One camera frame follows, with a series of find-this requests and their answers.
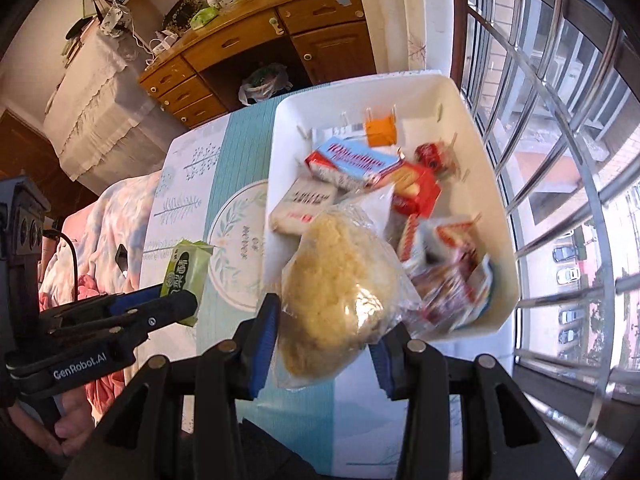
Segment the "window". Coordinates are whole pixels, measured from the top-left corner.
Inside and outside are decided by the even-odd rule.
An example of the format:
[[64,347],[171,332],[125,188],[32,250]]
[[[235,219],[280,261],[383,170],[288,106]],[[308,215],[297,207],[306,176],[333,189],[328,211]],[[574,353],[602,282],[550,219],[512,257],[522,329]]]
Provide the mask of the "window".
[[[468,0],[467,11],[461,90],[513,229],[517,358],[638,402],[640,62],[620,61],[623,33],[602,0]],[[592,422],[565,449],[599,478],[606,468],[580,460]]]

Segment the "tablecloth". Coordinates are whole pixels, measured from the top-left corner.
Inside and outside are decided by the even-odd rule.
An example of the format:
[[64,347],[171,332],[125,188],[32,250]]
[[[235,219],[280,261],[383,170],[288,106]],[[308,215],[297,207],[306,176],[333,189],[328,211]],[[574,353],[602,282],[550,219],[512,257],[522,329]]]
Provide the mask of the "tablecloth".
[[[137,350],[139,364],[156,353],[172,360],[201,354],[253,316],[260,287],[272,126],[284,98],[233,112],[172,143],[152,207],[140,286],[162,281],[171,248],[183,238],[202,239],[216,249],[196,327],[173,325],[152,333]],[[466,359],[487,352],[511,371],[513,321],[492,336],[434,346]],[[363,352],[334,381],[317,386],[281,390],[270,377],[258,399],[238,402],[238,414],[299,453],[321,474],[392,478],[406,407],[406,402],[386,398],[369,353]],[[450,412],[451,468],[460,470],[462,425],[456,397]]]

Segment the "door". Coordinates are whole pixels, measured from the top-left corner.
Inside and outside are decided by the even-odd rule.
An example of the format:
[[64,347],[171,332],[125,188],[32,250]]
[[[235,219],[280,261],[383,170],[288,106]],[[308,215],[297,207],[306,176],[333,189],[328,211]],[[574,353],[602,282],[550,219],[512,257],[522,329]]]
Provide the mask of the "door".
[[366,22],[320,28],[292,40],[314,85],[376,73]]
[[66,217],[91,204],[97,196],[73,182],[60,168],[51,143],[8,111],[0,117],[0,178],[26,174],[49,200],[50,218]]

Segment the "small bottle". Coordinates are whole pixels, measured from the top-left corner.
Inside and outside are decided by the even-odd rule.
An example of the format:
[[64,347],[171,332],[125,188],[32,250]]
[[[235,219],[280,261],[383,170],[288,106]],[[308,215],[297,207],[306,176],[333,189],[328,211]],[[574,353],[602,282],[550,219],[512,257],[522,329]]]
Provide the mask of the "small bottle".
[[218,2],[216,0],[207,0],[207,5],[215,9],[218,8]]

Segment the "white plastic bin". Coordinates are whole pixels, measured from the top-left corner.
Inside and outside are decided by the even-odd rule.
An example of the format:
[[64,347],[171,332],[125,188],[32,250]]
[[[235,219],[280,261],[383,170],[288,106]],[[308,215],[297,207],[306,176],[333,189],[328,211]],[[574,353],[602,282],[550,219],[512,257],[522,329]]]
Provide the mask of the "white plastic bin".
[[[311,151],[304,130],[340,126],[343,113],[349,123],[366,120],[367,107],[374,118],[388,115],[396,106],[398,144],[409,159],[425,142],[450,142],[458,134],[454,151],[464,182],[449,179],[433,216],[480,213],[477,229],[494,269],[494,293],[489,307],[470,325],[433,339],[454,339],[496,332],[511,315],[519,298],[514,248],[504,207],[488,155],[453,81],[439,73],[401,72],[366,76],[292,95],[276,110],[269,170],[267,219],[293,181],[305,174],[299,161]],[[280,279],[283,266],[296,251],[299,239],[273,233],[265,222],[263,283]]]

